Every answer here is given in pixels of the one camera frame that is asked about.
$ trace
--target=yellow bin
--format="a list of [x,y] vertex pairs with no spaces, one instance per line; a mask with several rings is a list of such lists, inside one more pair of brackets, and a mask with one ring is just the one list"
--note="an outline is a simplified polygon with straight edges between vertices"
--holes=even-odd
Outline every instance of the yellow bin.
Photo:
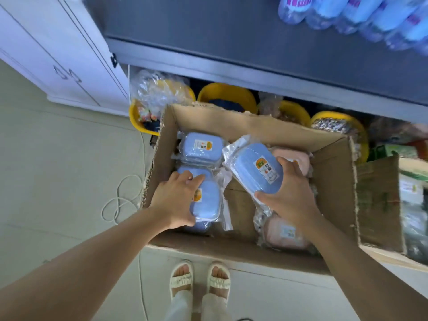
[[311,125],[314,121],[320,118],[333,118],[333,119],[345,119],[348,121],[352,127],[358,129],[360,132],[359,144],[361,144],[361,156],[358,158],[356,163],[364,163],[367,162],[368,159],[368,135],[364,126],[360,123],[360,121],[350,115],[338,113],[335,111],[321,111],[315,115],[313,115],[311,119]]
[[[181,85],[180,82],[177,81],[171,81],[171,80],[165,80],[165,83],[170,87],[170,88],[174,88],[174,84],[175,83],[179,83]],[[196,97],[195,97],[195,93],[193,92],[193,90],[189,87],[187,87],[187,91],[189,92],[190,98],[191,100],[195,101]],[[131,121],[131,124],[140,132],[143,133],[147,133],[147,134],[151,134],[151,135],[155,135],[155,136],[159,136],[159,132],[154,132],[152,130],[148,130],[144,127],[144,125],[142,124],[142,122],[140,122],[138,120],[139,114],[138,114],[138,108],[137,108],[137,104],[136,104],[137,100],[136,99],[132,99],[131,101],[131,105],[129,106],[129,120]]]
[[288,100],[282,100],[279,109],[282,113],[296,117],[300,125],[305,127],[311,127],[311,116],[309,116],[306,109],[298,103]]
[[248,89],[225,83],[210,83],[203,87],[198,95],[198,101],[201,102],[214,99],[238,103],[245,111],[257,114],[257,102]]

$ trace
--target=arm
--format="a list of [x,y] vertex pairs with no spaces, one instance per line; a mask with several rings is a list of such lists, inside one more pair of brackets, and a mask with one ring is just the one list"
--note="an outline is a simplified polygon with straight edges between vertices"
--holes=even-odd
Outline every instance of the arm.
[[428,300],[324,219],[298,165],[282,158],[278,161],[284,170],[281,189],[273,195],[256,193],[257,198],[302,230],[317,247],[359,318],[425,320]]
[[139,251],[158,233],[193,226],[189,207],[204,176],[173,172],[149,208],[0,290],[0,320],[90,320]]

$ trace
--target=pant leg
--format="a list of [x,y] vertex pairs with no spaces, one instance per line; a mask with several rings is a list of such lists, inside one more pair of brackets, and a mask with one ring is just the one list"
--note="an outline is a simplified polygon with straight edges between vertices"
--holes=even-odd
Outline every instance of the pant leg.
[[232,321],[222,297],[206,294],[202,298],[201,321]]
[[165,321],[190,321],[193,310],[191,291],[179,291],[169,305]]

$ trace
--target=foot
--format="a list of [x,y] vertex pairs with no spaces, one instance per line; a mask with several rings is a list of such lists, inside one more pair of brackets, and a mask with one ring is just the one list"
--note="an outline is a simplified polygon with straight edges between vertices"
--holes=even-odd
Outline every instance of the foot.
[[[178,267],[175,270],[173,277],[183,276],[189,273],[190,273],[189,266],[186,264],[183,264],[182,266]],[[179,291],[190,291],[191,289],[192,289],[192,286],[189,284],[189,285],[184,285],[180,287],[175,287],[175,288],[172,288],[171,290],[173,292],[173,297],[174,297]]]
[[[227,274],[218,267],[213,268],[213,270],[211,272],[211,276],[221,278],[222,280],[228,280],[229,279]],[[215,288],[215,287],[210,286],[209,293],[227,299],[227,296],[229,294],[229,290],[223,289],[223,288]]]

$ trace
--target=plastic bottle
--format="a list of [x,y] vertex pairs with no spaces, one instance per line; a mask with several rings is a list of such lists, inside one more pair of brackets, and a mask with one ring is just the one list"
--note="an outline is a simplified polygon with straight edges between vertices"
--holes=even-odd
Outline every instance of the plastic bottle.
[[327,29],[334,23],[349,0],[313,0],[306,23],[312,29]]
[[352,34],[379,7],[383,0],[349,0],[337,18],[335,27],[341,34]]
[[391,50],[404,50],[412,48],[426,36],[428,36],[428,4],[425,2],[390,33],[385,42]]
[[414,46],[414,50],[421,55],[428,56],[428,37],[425,37]]
[[424,0],[384,0],[368,21],[359,27],[362,36],[372,42],[382,40],[411,15]]
[[296,25],[300,23],[311,7],[313,0],[281,0],[278,16],[285,23]]

